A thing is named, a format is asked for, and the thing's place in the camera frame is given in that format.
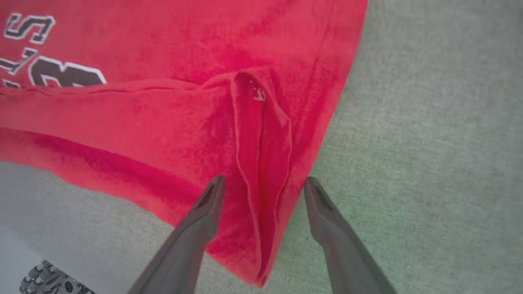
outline red fabric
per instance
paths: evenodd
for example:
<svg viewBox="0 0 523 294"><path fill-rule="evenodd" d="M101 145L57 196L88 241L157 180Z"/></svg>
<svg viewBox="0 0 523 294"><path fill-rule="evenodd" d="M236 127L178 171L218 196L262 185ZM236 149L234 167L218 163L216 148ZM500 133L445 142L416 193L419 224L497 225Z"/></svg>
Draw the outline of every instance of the red fabric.
<svg viewBox="0 0 523 294"><path fill-rule="evenodd" d="M366 0L0 7L0 19L20 14L13 32L28 15L55 21L42 43L31 40L43 26L0 41L6 60L37 51L15 74L0 69L6 85L21 86L0 88L1 159L127 199L172 225L223 174L207 252L261 287L345 84ZM107 84L33 86L38 56L98 69Z"/></svg>

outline printed number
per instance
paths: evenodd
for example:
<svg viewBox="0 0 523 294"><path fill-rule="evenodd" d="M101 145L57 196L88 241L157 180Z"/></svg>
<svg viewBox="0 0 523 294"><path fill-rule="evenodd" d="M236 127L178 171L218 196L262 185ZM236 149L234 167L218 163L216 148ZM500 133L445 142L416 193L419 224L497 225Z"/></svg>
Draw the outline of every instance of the printed number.
<svg viewBox="0 0 523 294"><path fill-rule="evenodd" d="M4 37L22 40L33 27L40 27L38 31L32 34L29 41L34 44L43 44L55 24L56 21L50 15L28 15L22 20L22 14L13 13L7 20ZM35 49L24 48L23 59L20 62L0 58L0 68L7 70L11 75L15 75L26 62L36 57L37 52ZM38 56L31 63L28 73L31 83L35 86L47 86L49 80L55 81L60 87L94 86L107 83L99 69L72 62L64 64L61 61L44 56ZM20 88L18 83L4 79L2 79L2 82L5 87Z"/></svg>
<svg viewBox="0 0 523 294"><path fill-rule="evenodd" d="M5 79L2 79L2 83L4 84L4 87L20 88L20 84Z"/></svg>
<svg viewBox="0 0 523 294"><path fill-rule="evenodd" d="M29 67L29 78L35 86L47 86L47 80L58 83L60 87L81 87L106 84L99 69L72 62L62 62L38 56Z"/></svg>
<svg viewBox="0 0 523 294"><path fill-rule="evenodd" d="M46 40L49 32L53 28L56 22L54 18L50 15L47 16L36 16L28 15L22 21L20 19L22 15L20 13L13 13L7 20L7 26L4 31L4 37L9 39L21 40L24 39L32 29L32 27L40 27L40 30L33 33L31 43L34 44L43 44ZM14 28L14 25L20 21L18 28Z"/></svg>
<svg viewBox="0 0 523 294"><path fill-rule="evenodd" d="M11 75L15 75L16 72L24 65L26 62L31 59L38 51L31 48L24 48L24 51L22 53L22 61L20 62L13 62L11 60L0 58L0 68L7 70L7 72Z"/></svg>

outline red t-shirt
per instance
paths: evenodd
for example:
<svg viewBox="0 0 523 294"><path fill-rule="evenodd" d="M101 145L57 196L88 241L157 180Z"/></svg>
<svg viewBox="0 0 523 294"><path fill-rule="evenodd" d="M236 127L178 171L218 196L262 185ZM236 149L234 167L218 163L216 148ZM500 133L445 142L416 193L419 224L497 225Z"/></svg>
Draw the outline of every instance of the red t-shirt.
<svg viewBox="0 0 523 294"><path fill-rule="evenodd" d="M365 9L366 0L3 1L0 158L172 225L223 174L207 252L261 287Z"/></svg>

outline white surface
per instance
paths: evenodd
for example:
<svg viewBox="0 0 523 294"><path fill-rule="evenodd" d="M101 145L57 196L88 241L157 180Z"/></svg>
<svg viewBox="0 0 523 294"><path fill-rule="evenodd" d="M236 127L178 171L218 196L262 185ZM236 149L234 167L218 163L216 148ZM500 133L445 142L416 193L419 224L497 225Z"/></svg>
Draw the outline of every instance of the white surface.
<svg viewBox="0 0 523 294"><path fill-rule="evenodd" d="M20 281L44 258L3 225L0 236L0 293L18 294Z"/></svg>

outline black wheel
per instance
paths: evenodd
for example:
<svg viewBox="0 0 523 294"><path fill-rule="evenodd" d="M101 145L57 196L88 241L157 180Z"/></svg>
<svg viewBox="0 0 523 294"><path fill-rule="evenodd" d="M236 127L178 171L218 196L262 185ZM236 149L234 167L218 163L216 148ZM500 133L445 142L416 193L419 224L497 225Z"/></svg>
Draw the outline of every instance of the black wheel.
<svg viewBox="0 0 523 294"><path fill-rule="evenodd" d="M27 276L34 280L34 279L38 278L38 276L40 276L40 273L41 273L41 272L42 272L42 271L41 271L41 270L38 270L37 267L34 267L34 268L32 268L32 269L29 271L29 273L27 274Z"/></svg>
<svg viewBox="0 0 523 294"><path fill-rule="evenodd" d="M42 262L42 265L43 265L44 268L50 268L51 266L53 266L53 265L52 265L50 262L48 262L48 261L43 261L43 262Z"/></svg>
<svg viewBox="0 0 523 294"><path fill-rule="evenodd" d="M38 288L40 288L42 284L37 284L35 281L32 281L30 284L29 284L29 287L27 287L27 292L28 293L33 293L35 291L38 290Z"/></svg>
<svg viewBox="0 0 523 294"><path fill-rule="evenodd" d="M29 287L30 283L31 283L31 281L28 281L25 278L23 278L22 281L20 282L20 289L25 291L27 289L27 287Z"/></svg>
<svg viewBox="0 0 523 294"><path fill-rule="evenodd" d="M44 282L47 282L52 276L53 273L48 268L40 273L40 279Z"/></svg>

